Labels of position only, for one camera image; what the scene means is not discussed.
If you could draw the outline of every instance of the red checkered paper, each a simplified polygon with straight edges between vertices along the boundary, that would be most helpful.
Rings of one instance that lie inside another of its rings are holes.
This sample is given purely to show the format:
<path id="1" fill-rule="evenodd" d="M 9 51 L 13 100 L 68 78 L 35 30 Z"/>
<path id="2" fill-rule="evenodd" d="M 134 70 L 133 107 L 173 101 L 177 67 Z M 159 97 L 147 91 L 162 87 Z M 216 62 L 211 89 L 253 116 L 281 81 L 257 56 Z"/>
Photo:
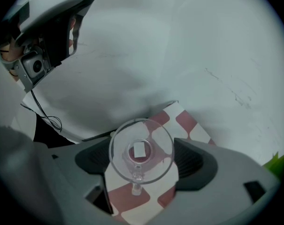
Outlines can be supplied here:
<path id="1" fill-rule="evenodd" d="M 149 119 L 164 126 L 172 139 L 179 137 L 215 145 L 207 132 L 178 102 L 170 104 Z M 159 128 L 147 122 L 145 125 L 149 131 L 149 139 L 155 142 Z M 157 147 L 159 152 L 164 153 L 159 146 Z M 163 154 L 158 156 L 151 167 L 158 165 L 163 158 Z M 143 225 L 162 211 L 174 198 L 178 169 L 173 162 L 170 170 L 161 179 L 142 185 L 140 196 L 132 195 L 132 184 L 121 178 L 111 164 L 105 172 L 105 179 L 108 197 L 114 211 L 113 217 L 131 225 Z"/>

